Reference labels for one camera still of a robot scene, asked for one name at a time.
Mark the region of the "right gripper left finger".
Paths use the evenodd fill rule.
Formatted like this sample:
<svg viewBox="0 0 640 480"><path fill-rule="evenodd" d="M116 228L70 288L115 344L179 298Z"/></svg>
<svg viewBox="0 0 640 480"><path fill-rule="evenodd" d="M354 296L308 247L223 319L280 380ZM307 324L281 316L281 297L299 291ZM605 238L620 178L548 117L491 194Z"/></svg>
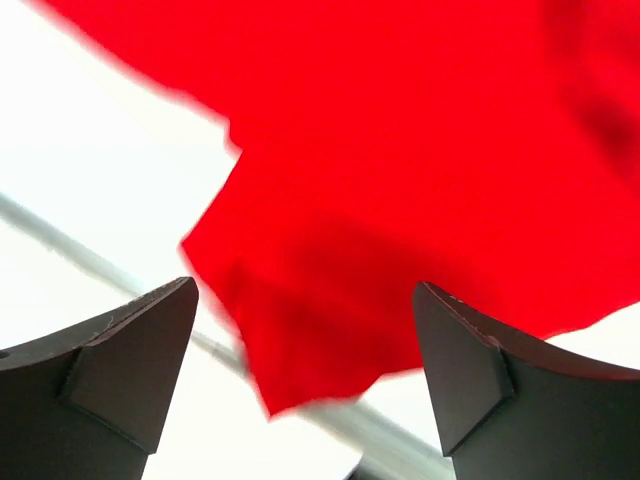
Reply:
<svg viewBox="0 0 640 480"><path fill-rule="evenodd" d="M1 352L4 480L139 479L198 303L191 277Z"/></svg>

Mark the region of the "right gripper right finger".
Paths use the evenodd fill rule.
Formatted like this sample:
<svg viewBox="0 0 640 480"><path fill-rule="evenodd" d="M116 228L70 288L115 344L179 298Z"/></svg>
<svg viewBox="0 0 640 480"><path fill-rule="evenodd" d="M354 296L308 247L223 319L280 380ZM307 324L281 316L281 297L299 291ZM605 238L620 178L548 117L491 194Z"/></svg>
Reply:
<svg viewBox="0 0 640 480"><path fill-rule="evenodd" d="M430 283L413 310L457 478L638 479L638 371L546 343Z"/></svg>

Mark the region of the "red t shirt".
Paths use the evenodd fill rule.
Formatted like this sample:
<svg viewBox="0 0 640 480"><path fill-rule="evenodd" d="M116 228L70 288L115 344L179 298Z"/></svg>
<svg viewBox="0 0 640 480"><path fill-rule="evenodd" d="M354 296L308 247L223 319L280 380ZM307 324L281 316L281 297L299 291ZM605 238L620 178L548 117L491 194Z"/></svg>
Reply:
<svg viewBox="0 0 640 480"><path fill-rule="evenodd" d="M535 337L639 299L635 1L54 1L226 119L181 244L272 415L422 359L421 281Z"/></svg>

